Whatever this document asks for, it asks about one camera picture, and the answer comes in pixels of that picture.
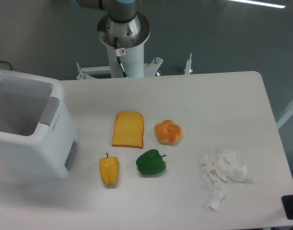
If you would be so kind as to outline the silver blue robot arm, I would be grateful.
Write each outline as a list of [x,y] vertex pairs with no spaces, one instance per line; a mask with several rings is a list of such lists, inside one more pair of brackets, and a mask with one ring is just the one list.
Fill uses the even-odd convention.
[[98,23],[98,37],[110,60],[115,54],[126,60],[144,58],[144,43],[150,35],[146,17],[136,10],[135,0],[74,0],[78,7],[107,11]]

